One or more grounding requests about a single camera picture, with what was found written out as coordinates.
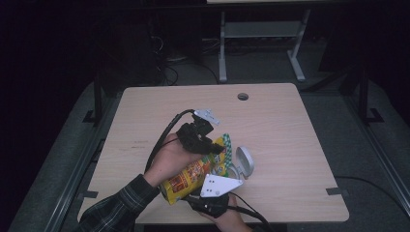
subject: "plaid sleeve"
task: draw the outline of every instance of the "plaid sleeve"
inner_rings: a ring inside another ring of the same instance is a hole
[[[116,194],[86,210],[74,231],[126,231],[159,193],[140,174]]]

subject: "packaging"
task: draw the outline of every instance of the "packaging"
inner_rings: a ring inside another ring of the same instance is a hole
[[[227,169],[232,164],[232,148],[229,134],[217,138],[215,143],[225,149],[220,154],[210,154],[188,165],[180,174],[161,184],[163,197],[170,205],[175,204],[194,190],[201,188],[206,174],[227,176]]]

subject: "hand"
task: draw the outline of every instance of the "hand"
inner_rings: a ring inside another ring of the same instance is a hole
[[[159,186],[163,181],[179,174],[190,163],[202,158],[202,155],[185,150],[175,133],[169,134],[164,144],[156,154],[150,169],[144,174],[145,180],[152,187]]]
[[[229,194],[230,206],[237,206],[236,197]],[[223,215],[218,218],[211,217],[209,215],[199,213],[203,217],[213,221],[218,229],[222,232],[250,232],[252,229],[248,227],[241,218],[241,215],[234,210],[227,210]]]

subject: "black cable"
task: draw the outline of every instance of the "black cable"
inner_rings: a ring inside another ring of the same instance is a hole
[[[232,195],[235,195],[236,197],[238,197],[240,200],[242,200],[242,202],[244,202],[248,207],[250,207],[253,211],[256,212],[256,210],[253,209],[253,208],[248,204],[248,202],[246,202],[241,196],[239,196],[238,194],[236,194],[236,193],[234,193],[234,192],[232,192],[232,191],[230,191],[229,193],[232,194]]]
[[[392,199],[395,204],[398,206],[398,208],[406,215],[406,217],[410,220],[409,215],[407,214],[406,210],[404,209],[404,207],[392,196],[390,195],[386,190],[384,190],[383,188],[377,186],[376,184],[374,184],[371,181],[368,181],[366,179],[360,178],[360,177],[351,177],[351,176],[335,176],[336,179],[347,179],[347,180],[355,180],[355,181],[361,181],[361,182],[365,182],[379,190],[381,190],[383,193],[385,193],[387,196],[389,196],[390,199]]]
[[[250,207],[250,208],[252,209],[252,211],[250,211],[250,210],[248,210],[248,209],[246,209],[246,208],[243,208],[243,207],[239,207],[239,206],[237,206],[237,207],[228,206],[228,209],[236,210],[236,211],[238,211],[239,213],[243,213],[243,214],[249,215],[249,216],[251,216],[251,217],[258,218],[258,219],[265,225],[267,231],[272,231],[272,232],[274,232],[274,228],[272,228],[272,226],[271,226],[271,224],[268,222],[268,220],[266,220],[261,214],[259,214],[255,209],[253,209],[253,208],[251,207],[251,205],[248,204],[247,201],[245,201],[240,195],[238,195],[238,194],[236,194],[236,193],[234,193],[234,192],[232,192],[232,191],[230,191],[229,193],[235,195],[236,197],[238,197],[242,202],[244,202],[248,207]]]
[[[182,63],[182,64],[172,64],[172,66],[181,66],[181,65],[196,65],[196,66],[200,66],[206,70],[208,70],[212,76],[214,77],[215,81],[217,82],[217,84],[220,84],[220,80],[218,79],[217,75],[215,74],[215,72],[213,70],[211,70],[211,68],[209,68],[206,65],[202,65],[202,64],[198,64],[198,63]]]
[[[262,223],[263,223],[263,225],[265,226],[265,230],[266,231],[270,231],[270,232],[275,232],[275,230],[274,230],[274,228],[272,227],[272,225],[268,222],[268,220],[266,220],[261,214],[259,214],[258,212],[253,212],[253,211],[251,211],[251,210],[248,210],[248,209],[246,209],[246,208],[243,208],[243,207],[239,207],[239,206],[227,206],[227,209],[229,209],[229,210],[235,210],[235,211],[237,211],[237,212],[239,212],[239,213],[242,213],[242,214],[246,214],[246,215],[249,215],[249,216],[251,216],[251,217],[253,217],[253,218],[258,218]]]
[[[169,140],[169,141],[167,141],[166,143],[163,143],[163,144],[161,145],[161,147],[164,147],[166,144],[171,143],[171,142],[173,142],[173,141],[175,141],[175,140],[178,140],[178,139],[179,139],[179,137],[174,138],[174,139],[172,139],[172,140]]]
[[[167,84],[168,86],[173,86],[173,85],[175,85],[175,84],[177,83],[177,81],[178,81],[178,78],[179,78],[178,72],[177,72],[176,70],[172,69],[172,68],[169,67],[169,66],[165,66],[165,68],[166,68],[166,69],[169,69],[169,70],[171,70],[171,71],[173,71],[173,72],[175,73],[175,79],[174,79],[172,82],[169,82],[168,77],[167,77],[166,74],[164,73],[165,80],[166,80],[166,84]]]
[[[175,124],[178,123],[178,121],[181,119],[182,116],[184,116],[187,113],[192,113],[193,114],[193,112],[194,112],[193,109],[187,109],[187,110],[183,111],[182,113],[177,114],[175,116],[175,118],[169,123],[168,127],[166,127],[166,129],[163,131],[163,133],[161,134],[160,139],[158,139],[156,145],[154,146],[153,151],[151,152],[151,155],[147,160],[147,164],[145,165],[144,173],[146,173],[148,171],[148,169],[151,167],[151,163],[153,162],[155,155],[161,149],[163,141],[166,139],[166,137],[168,136],[168,134],[172,130],[172,128],[175,126]]]

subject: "table top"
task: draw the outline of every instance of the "table top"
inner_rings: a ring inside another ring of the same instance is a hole
[[[249,95],[240,101],[238,94]],[[116,193],[144,171],[161,133],[186,109],[211,108],[220,125],[208,137],[229,133],[232,149],[248,148],[253,174],[234,192],[271,222],[345,221],[349,213],[340,194],[327,189],[337,183],[320,146],[300,95],[293,84],[239,84],[127,89],[114,117],[85,198],[82,213]],[[184,116],[171,132],[184,123]],[[243,215],[246,222],[259,222]],[[187,202],[170,206],[161,195],[137,223],[210,223]]]

